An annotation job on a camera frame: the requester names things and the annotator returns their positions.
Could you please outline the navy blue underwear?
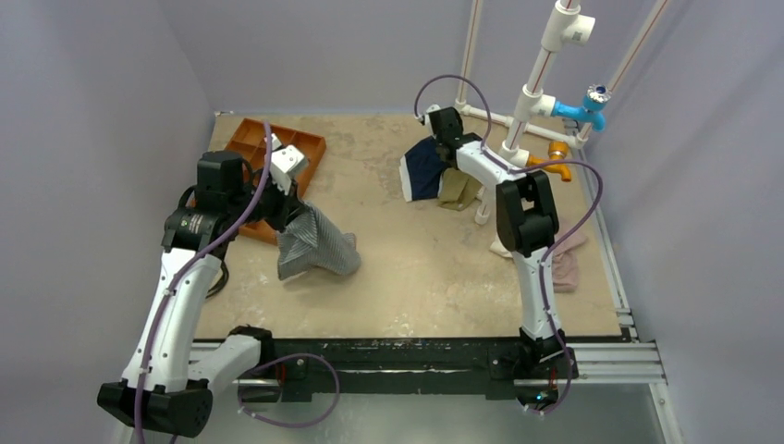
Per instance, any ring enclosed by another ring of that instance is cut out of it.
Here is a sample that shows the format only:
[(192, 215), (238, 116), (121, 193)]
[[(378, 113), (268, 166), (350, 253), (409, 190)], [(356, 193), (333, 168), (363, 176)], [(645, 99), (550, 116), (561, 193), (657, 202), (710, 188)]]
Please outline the navy blue underwear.
[(436, 148), (435, 139), (426, 137), (400, 158), (398, 173), (407, 203), (438, 196), (442, 175), (449, 165), (439, 157)]

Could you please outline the grey striped underwear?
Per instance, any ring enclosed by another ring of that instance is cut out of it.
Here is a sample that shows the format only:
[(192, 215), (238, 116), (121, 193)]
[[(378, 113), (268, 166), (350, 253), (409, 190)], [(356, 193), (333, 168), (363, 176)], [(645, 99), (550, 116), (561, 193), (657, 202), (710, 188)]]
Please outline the grey striped underwear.
[(304, 203), (299, 212), (276, 233), (280, 280), (320, 268), (349, 276), (361, 266), (354, 233), (342, 232), (318, 207)]

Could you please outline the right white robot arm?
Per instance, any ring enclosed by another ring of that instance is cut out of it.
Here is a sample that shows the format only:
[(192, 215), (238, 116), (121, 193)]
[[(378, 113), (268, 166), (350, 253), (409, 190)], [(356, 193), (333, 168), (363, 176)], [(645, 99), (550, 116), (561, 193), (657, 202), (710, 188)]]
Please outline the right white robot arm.
[(554, 289), (552, 258), (559, 221), (546, 173), (523, 173), (485, 146), (482, 138), (464, 129), (453, 107), (430, 106), (422, 117), (435, 138), (438, 156), (477, 179), (495, 196), (496, 234), (511, 253), (521, 287), (521, 369), (541, 376), (563, 353), (563, 330), (550, 301)]

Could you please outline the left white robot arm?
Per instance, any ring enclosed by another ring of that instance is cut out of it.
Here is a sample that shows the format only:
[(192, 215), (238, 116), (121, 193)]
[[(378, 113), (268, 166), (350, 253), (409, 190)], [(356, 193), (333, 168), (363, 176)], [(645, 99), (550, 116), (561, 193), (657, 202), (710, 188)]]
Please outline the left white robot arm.
[(97, 403), (142, 443), (148, 431), (195, 438), (214, 398), (235, 378), (270, 375), (276, 354), (270, 331), (236, 327), (205, 359), (190, 361), (196, 326), (229, 243), (245, 223), (283, 228), (304, 205), (296, 177), (309, 165), (292, 145), (267, 154), (255, 171), (241, 154), (207, 152), (197, 182), (165, 221), (161, 268), (139, 343), (117, 382), (102, 384)]

